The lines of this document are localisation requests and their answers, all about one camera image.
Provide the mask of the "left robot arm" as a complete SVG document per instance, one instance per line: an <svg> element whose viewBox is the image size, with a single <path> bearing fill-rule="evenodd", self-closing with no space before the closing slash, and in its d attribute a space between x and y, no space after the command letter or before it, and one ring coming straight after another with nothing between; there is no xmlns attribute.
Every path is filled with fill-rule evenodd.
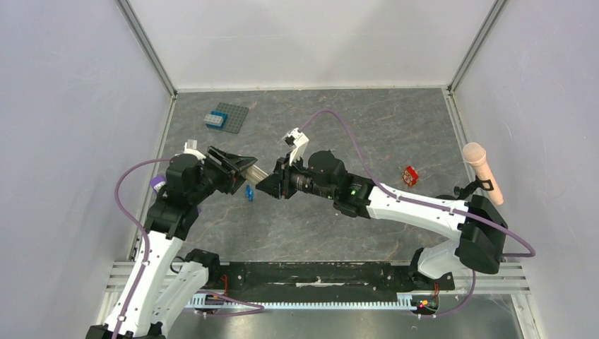
<svg viewBox="0 0 599 339"><path fill-rule="evenodd" d="M217 254L195 249L181 270L163 287L170 265L199 216L199 205L215 192L234 194L257 159L209 147L206 153L186 148L168 160L165 183L141 224L142 244L117 304L104 323L91 326L87 338L166 338L177 317L202 287L222 277Z"/></svg>

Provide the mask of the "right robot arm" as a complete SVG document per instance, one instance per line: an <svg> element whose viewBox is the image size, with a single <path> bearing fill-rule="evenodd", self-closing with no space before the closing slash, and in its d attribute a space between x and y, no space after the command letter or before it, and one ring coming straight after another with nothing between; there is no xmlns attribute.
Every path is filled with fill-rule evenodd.
<svg viewBox="0 0 599 339"><path fill-rule="evenodd" d="M484 196L474 195L470 201L430 198L377 186L372 179L347 171L328 150L314 153L307 164L279 158L256 188L277 199L289 199L297 192L327 198L348 217L402 222L446 237L413 255L408 279L417 288L462 268L489 275L499 271L507 226Z"/></svg>

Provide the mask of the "beige remote control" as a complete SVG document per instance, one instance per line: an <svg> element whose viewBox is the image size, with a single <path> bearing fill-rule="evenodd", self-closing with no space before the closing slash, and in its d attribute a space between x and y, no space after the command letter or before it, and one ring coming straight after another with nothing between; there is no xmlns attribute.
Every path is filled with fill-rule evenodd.
<svg viewBox="0 0 599 339"><path fill-rule="evenodd" d="M269 176L268 173L266 173L256 165L248 167L246 170L243 171L242 175L250 184L253 185L257 185L259 182L262 182Z"/></svg>

